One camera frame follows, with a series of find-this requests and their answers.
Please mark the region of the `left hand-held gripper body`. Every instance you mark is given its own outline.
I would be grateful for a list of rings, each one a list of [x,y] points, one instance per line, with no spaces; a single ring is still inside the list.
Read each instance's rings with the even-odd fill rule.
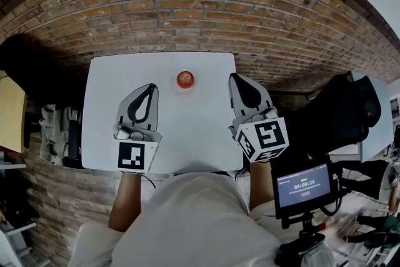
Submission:
[[[115,124],[114,167],[124,173],[148,173],[161,139],[155,131]]]

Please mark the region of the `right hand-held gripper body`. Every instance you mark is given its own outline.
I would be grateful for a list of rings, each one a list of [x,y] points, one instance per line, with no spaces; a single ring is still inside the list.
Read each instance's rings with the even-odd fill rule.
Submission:
[[[229,130],[251,163],[266,163],[289,146],[285,120],[274,107],[234,119]]]

